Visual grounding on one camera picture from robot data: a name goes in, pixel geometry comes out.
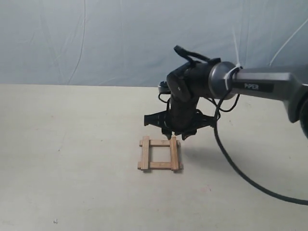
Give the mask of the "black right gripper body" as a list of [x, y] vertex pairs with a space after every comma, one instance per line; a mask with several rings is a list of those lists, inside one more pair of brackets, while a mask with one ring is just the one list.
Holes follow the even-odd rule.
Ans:
[[214, 126], [216, 119], [197, 109], [199, 99], [193, 97], [183, 102], [171, 96], [166, 110], [144, 116], [144, 125], [158, 127], [164, 135], [195, 135], [200, 128]]

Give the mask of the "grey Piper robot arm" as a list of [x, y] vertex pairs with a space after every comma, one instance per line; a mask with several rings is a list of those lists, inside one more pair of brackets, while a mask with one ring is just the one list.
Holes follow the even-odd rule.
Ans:
[[308, 133], [308, 66], [248, 68], [231, 62], [185, 63], [171, 71], [158, 86], [160, 94], [169, 94], [167, 108], [144, 116], [144, 125], [161, 128], [168, 139], [172, 134], [185, 140], [197, 130], [214, 127], [217, 116], [197, 109], [200, 98], [228, 100], [246, 95], [281, 101], [291, 123], [299, 122]]

